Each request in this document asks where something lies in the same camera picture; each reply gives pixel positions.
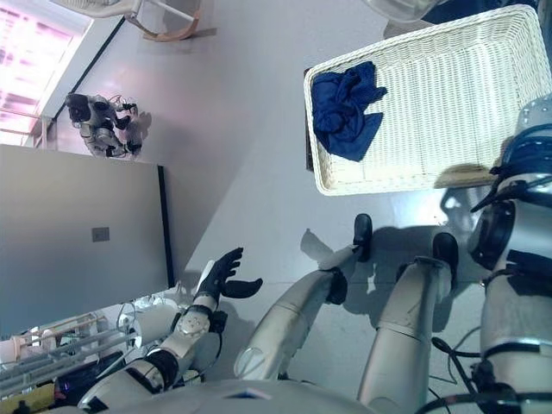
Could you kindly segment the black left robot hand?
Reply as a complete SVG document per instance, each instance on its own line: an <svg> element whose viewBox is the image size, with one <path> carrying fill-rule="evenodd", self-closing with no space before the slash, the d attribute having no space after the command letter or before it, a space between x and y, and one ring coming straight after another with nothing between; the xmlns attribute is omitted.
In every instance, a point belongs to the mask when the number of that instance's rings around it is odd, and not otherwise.
<svg viewBox="0 0 552 414"><path fill-rule="evenodd" d="M235 248L214 262L206 278L199 283L195 299L209 297L217 303L221 296L226 298L251 298L263 285L263 279L243 281L231 279L241 265L243 248Z"/></svg>

